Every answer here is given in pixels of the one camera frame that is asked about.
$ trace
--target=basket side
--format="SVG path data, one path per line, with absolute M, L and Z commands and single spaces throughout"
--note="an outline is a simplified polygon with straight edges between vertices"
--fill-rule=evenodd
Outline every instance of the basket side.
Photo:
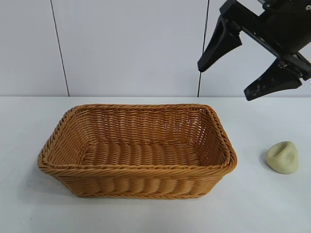
M 205 105 L 201 111 L 201 130 L 195 144 L 202 166 L 218 166 L 227 174 L 237 165 L 237 156 L 216 112 Z
M 221 177 L 195 179 L 57 177 L 57 179 L 80 197 L 188 199 L 207 194 Z

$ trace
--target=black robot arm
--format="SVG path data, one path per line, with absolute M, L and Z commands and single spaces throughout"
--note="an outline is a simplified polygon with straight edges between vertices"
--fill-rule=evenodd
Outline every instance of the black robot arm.
M 299 51 L 311 42 L 311 0 L 259 0 L 264 12 L 257 16 L 236 0 L 220 8 L 216 29 L 198 61 L 204 72 L 220 57 L 242 45 L 239 34 L 248 34 L 276 60 L 245 90 L 247 100 L 287 89 L 296 89 L 311 78 L 311 64 Z

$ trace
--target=stone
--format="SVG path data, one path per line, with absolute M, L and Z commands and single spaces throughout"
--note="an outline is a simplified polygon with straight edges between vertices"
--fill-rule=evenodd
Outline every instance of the stone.
M 280 142 L 271 147 L 266 154 L 266 161 L 270 168 L 291 174 L 298 169 L 298 151 L 293 142 Z

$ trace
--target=rectangular basket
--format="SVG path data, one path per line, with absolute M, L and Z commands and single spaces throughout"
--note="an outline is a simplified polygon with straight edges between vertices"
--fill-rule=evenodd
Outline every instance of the rectangular basket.
M 209 106 L 87 104 L 64 114 L 37 164 L 81 197 L 187 199 L 237 157 Z

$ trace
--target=white wall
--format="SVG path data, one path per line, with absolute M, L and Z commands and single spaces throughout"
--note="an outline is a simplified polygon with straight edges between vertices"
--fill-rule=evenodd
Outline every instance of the white wall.
M 208 45 L 218 19 L 219 8 L 225 0 L 210 1 L 210 14 L 207 24 Z M 263 12 L 261 4 L 256 0 L 240 0 L 257 15 Z M 249 36 L 241 33 L 242 46 L 231 51 L 206 72 L 202 73 L 200 96 L 201 97 L 235 97 L 244 96 L 244 89 L 257 79 L 275 60 L 261 45 Z M 302 54 L 311 60 L 311 44 L 305 47 Z M 310 96 L 311 81 L 303 82 L 303 85 L 295 90 L 286 90 L 273 93 L 269 96 Z
M 0 95 L 66 96 L 50 1 L 0 1 L 0 29 Z
M 71 96 L 196 96 L 207 0 L 52 0 Z

